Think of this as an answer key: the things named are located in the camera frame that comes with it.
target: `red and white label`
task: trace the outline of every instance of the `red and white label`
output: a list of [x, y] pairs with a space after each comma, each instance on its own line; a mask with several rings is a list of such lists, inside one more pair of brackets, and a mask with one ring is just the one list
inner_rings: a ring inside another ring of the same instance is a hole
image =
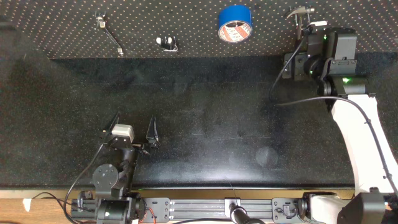
[[224, 25], [220, 30], [220, 38], [227, 42], [240, 42], [249, 37], [250, 33], [251, 27], [249, 24], [243, 24], [238, 27], [227, 27]]

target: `roll of tape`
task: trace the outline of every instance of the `roll of tape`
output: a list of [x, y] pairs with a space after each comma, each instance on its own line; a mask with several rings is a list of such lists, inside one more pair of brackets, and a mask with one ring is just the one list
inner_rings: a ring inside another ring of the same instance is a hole
[[229, 43], [238, 43], [250, 37], [253, 29], [251, 12], [245, 6], [230, 6], [218, 16], [218, 36]]

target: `green led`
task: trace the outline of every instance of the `green led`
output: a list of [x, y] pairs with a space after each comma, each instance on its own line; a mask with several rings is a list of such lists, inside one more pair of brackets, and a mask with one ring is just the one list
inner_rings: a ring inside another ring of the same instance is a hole
[[350, 78], [343, 78], [343, 82], [344, 82], [344, 83], [348, 83], [349, 81], [351, 81]]

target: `polka dot fabric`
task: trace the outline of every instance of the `polka dot fabric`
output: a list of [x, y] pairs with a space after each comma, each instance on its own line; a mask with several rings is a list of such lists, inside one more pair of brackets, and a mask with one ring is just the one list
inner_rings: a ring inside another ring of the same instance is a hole
[[[229, 44], [218, 37], [218, 14], [235, 4], [250, 8], [253, 33], [244, 42]], [[292, 51], [295, 22], [284, 17], [289, 6], [314, 6], [312, 21], [356, 29], [357, 52], [398, 52], [395, 0], [0, 0], [0, 15], [48, 58], [119, 57], [106, 34], [95, 29], [96, 11], [106, 12], [109, 31], [122, 45], [124, 57], [229, 57]], [[165, 36], [175, 36], [178, 53], [159, 48], [156, 37]]]

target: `wooden floor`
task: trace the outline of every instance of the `wooden floor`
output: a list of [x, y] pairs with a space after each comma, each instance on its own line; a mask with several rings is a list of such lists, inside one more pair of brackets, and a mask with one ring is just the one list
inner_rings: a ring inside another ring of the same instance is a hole
[[[30, 210], [27, 212], [23, 204], [23, 198], [32, 198], [42, 191], [0, 191], [0, 223], [69, 223], [56, 200], [33, 199], [30, 203]], [[66, 191], [49, 191], [56, 197], [63, 199]], [[244, 199], [272, 199], [274, 197], [301, 197], [304, 191], [301, 190], [235, 190], [237, 197]], [[341, 198], [351, 198], [352, 190], [334, 191]], [[76, 198], [78, 191], [71, 194]], [[225, 198], [234, 197], [232, 190], [149, 190], [141, 191], [143, 197], [168, 197], [172, 199], [198, 199], [198, 198]]]

